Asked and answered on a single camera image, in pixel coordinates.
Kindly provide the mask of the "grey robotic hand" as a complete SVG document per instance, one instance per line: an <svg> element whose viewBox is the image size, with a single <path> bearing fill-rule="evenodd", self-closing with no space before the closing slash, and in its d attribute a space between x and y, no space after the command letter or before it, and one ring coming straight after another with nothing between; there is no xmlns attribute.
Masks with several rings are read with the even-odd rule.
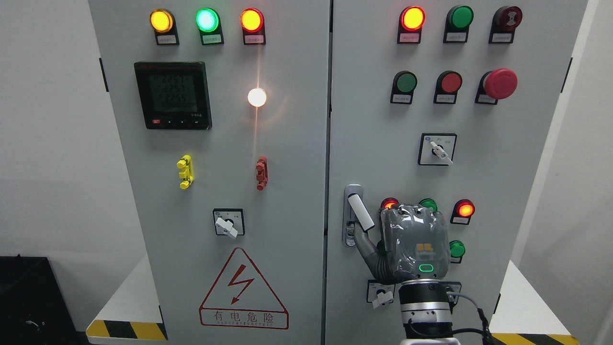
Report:
<svg viewBox="0 0 613 345"><path fill-rule="evenodd" d="M395 205L380 214L385 253L368 237L355 235L355 244L374 278L384 285L415 279L443 279L449 270L447 226L440 212L421 205Z"/></svg>

